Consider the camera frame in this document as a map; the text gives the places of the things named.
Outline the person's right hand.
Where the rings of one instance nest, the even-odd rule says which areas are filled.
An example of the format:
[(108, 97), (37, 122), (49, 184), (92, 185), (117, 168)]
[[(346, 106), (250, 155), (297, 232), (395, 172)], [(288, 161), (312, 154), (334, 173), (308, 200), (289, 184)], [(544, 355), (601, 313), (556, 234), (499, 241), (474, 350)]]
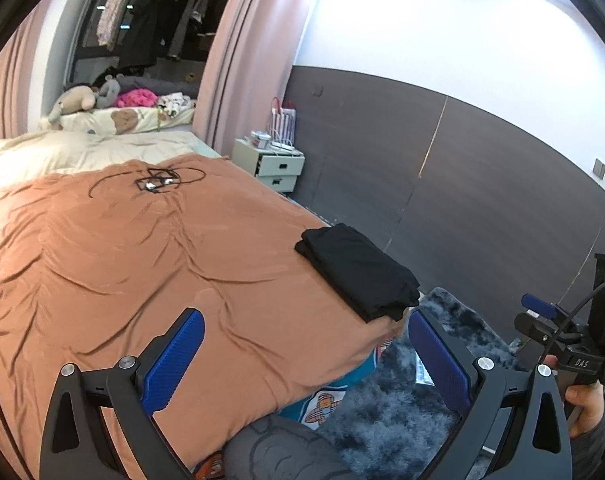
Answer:
[(579, 409), (577, 418), (568, 425), (573, 440), (591, 437), (605, 442), (605, 403), (601, 382), (572, 385), (565, 390), (565, 400)]

